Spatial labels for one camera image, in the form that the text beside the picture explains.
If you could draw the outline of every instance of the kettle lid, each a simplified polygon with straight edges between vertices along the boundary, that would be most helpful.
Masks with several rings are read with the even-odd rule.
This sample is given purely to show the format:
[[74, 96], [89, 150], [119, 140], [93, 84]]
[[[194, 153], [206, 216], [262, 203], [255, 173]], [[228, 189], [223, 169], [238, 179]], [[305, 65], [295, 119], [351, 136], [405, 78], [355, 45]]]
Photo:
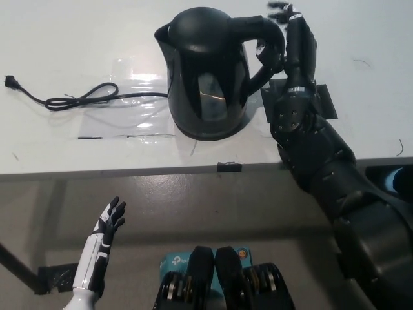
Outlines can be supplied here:
[[230, 18], [215, 8], [190, 8], [169, 24], [170, 41], [182, 52], [218, 54], [230, 42]]

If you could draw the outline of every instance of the metal rod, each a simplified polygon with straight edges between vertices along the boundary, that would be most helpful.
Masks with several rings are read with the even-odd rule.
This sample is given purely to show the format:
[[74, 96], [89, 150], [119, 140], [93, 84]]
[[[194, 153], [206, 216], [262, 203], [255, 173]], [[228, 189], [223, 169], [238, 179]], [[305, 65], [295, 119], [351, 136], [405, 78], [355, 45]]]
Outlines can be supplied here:
[[42, 284], [39, 277], [33, 273], [24, 263], [15, 257], [8, 249], [0, 243], [0, 264], [5, 266], [20, 281], [26, 284], [35, 294], [47, 294], [48, 288]]

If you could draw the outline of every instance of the kettle spout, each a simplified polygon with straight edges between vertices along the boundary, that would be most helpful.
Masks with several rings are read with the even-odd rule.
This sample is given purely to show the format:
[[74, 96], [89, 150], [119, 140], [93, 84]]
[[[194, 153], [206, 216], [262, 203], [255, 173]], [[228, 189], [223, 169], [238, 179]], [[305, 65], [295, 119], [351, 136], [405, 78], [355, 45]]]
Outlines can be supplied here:
[[168, 63], [171, 58], [174, 56], [175, 48], [172, 46], [170, 39], [169, 39], [169, 24], [162, 26], [158, 30], [155, 31], [155, 39], [161, 48], [163, 53], [163, 57], [165, 58], [166, 63]]

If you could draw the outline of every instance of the robotic arm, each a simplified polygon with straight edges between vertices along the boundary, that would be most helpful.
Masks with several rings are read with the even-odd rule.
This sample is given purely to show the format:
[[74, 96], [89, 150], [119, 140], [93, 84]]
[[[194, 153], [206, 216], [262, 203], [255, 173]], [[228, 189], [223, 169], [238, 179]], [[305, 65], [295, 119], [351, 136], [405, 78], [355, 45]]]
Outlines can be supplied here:
[[303, 15], [288, 3], [270, 7], [288, 25], [288, 78], [270, 126], [281, 159], [330, 220], [343, 267], [376, 308], [413, 309], [413, 206], [357, 170], [350, 147], [317, 113], [317, 45]]
[[105, 289], [110, 248], [117, 229], [124, 224], [126, 203], [115, 197], [100, 215], [88, 237], [73, 282], [73, 297], [65, 310], [94, 310]]

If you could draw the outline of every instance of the kettle base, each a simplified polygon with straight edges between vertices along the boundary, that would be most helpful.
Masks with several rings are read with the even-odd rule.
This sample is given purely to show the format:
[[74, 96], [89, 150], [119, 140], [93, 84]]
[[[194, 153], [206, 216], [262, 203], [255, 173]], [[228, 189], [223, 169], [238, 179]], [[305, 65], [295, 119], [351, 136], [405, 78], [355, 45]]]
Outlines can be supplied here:
[[232, 129], [229, 132], [225, 132], [222, 134], [214, 134], [213, 136], [211, 134], [191, 134], [185, 130], [183, 130], [177, 123], [175, 123], [176, 127], [178, 127], [178, 129], [184, 134], [186, 135], [188, 138], [191, 138], [193, 140], [198, 140], [198, 141], [218, 141], [218, 140], [222, 140], [222, 139], [227, 139], [231, 136], [233, 136], [234, 134], [237, 134], [239, 131], [241, 131], [244, 126], [245, 123], [242, 121], [237, 127], [235, 127], [234, 129]]

